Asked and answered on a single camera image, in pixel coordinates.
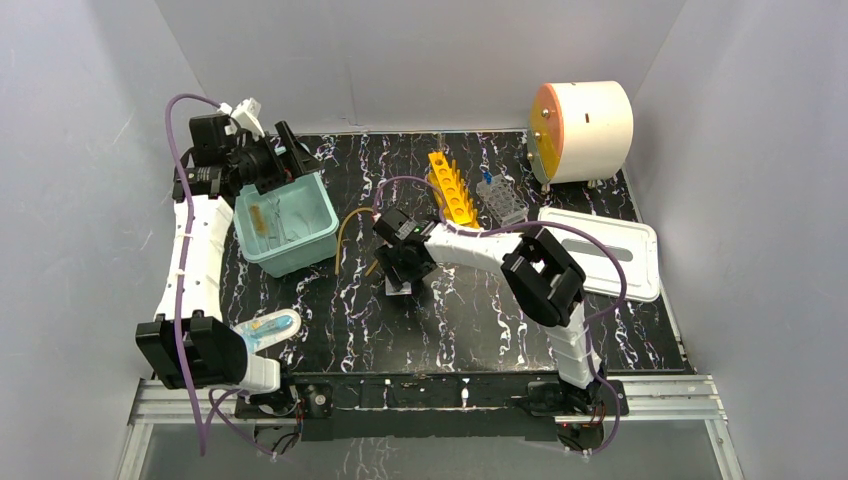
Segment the white packet with clips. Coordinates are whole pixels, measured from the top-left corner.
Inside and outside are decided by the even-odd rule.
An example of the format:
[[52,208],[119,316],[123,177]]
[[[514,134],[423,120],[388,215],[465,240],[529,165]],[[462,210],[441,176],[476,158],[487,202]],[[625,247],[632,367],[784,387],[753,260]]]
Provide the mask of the white packet with clips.
[[399,287],[397,287],[389,279],[385,280],[385,295],[388,297],[406,296],[411,295],[412,293],[413,288],[411,282],[403,282]]

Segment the cream cylindrical drum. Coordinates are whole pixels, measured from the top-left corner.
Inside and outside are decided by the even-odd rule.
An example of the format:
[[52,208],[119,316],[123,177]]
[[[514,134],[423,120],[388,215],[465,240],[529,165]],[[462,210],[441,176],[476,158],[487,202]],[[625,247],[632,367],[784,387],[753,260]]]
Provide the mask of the cream cylindrical drum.
[[528,117],[532,172],[543,186],[612,178],[633,130],[631,103],[618,82],[545,83]]

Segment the white plastic bin lid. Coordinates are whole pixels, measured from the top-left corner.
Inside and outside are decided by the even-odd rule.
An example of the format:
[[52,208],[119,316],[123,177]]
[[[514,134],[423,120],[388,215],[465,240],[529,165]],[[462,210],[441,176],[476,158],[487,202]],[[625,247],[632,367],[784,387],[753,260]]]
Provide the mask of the white plastic bin lid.
[[[603,243],[622,267],[628,300],[652,302],[660,296],[658,242],[652,227],[554,207],[540,208],[537,219],[574,227]],[[553,235],[583,268],[587,291],[619,295],[620,277],[602,250],[568,231],[555,229]]]

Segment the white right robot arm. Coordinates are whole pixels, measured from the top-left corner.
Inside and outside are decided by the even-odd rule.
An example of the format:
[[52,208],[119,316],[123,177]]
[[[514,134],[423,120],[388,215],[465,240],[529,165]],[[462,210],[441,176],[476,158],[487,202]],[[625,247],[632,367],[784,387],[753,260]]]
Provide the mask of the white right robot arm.
[[384,241],[375,251],[395,288],[417,282],[437,267],[456,264],[502,278],[523,314],[541,325],[552,347],[565,405],[590,413],[603,399],[596,375],[601,360],[587,342],[586,274],[550,230],[520,233],[462,227],[448,221],[417,222],[392,209],[376,220]]

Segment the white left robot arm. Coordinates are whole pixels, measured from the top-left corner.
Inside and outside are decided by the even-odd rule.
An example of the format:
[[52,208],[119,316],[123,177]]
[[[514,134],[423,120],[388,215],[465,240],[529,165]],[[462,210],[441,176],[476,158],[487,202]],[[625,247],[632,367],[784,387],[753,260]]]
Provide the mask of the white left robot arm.
[[320,163],[285,121],[274,135],[255,134],[224,113],[194,117],[189,127],[194,144],[175,162],[169,273],[153,320],[136,327],[136,345],[168,389],[229,387],[259,394],[271,414],[286,416],[297,407],[297,387],[223,319],[224,243],[244,187],[268,193]]

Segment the aluminium frame rail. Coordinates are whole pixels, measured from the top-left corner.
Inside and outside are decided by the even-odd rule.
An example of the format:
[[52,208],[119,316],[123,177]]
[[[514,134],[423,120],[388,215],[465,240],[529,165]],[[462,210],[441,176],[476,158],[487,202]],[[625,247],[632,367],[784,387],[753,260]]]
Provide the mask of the aluminium frame rail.
[[295,378],[309,419],[343,413],[490,412],[515,409],[560,422],[616,413],[631,421],[724,420],[727,415],[709,375],[612,377],[602,404],[586,411],[566,399],[553,372],[448,374],[299,374]]

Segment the brown test tube brush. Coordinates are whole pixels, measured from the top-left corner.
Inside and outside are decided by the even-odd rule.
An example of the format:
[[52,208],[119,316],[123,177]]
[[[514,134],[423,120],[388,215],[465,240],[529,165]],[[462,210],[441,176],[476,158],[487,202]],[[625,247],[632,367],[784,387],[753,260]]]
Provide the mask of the brown test tube brush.
[[258,203],[254,203],[249,207],[250,218],[252,222],[252,226],[256,235],[259,237],[267,238],[269,236],[269,226],[268,222],[265,218],[265,215],[262,212],[262,208]]

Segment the yellow test tube rack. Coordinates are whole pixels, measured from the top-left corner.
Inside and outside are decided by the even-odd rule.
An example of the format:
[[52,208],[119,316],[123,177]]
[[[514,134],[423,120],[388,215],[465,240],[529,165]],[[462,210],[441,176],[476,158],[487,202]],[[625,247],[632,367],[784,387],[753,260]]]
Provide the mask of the yellow test tube rack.
[[455,224],[478,229],[478,209],[474,206],[468,186],[455,160],[441,152],[428,154],[430,171],[427,181],[439,192],[434,196],[447,220]]

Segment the teal plastic bin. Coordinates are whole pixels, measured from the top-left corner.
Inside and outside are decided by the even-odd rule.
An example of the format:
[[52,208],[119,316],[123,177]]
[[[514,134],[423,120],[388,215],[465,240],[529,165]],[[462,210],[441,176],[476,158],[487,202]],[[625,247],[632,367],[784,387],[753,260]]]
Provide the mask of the teal plastic bin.
[[[253,229],[249,207],[258,203],[269,236]],[[245,186],[236,199],[235,230],[241,254],[279,278],[335,255],[340,221],[318,172],[266,194]]]

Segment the packaged blue pipette bulb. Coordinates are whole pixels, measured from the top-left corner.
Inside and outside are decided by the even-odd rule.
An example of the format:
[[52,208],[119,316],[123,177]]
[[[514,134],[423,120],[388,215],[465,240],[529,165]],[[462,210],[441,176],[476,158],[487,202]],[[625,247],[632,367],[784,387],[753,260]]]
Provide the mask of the packaged blue pipette bulb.
[[292,338],[301,326],[298,312],[282,309],[239,323],[232,330],[244,340],[249,354],[257,354]]

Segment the clear acrylic tube rack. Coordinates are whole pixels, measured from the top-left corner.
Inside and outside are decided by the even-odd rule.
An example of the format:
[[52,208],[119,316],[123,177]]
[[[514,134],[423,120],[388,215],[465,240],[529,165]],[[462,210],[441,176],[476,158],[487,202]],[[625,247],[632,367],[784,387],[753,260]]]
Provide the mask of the clear acrylic tube rack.
[[486,185],[482,179],[475,188],[492,218],[500,226],[510,226],[526,221],[529,207],[516,194],[510,181],[501,174],[492,176],[491,185]]

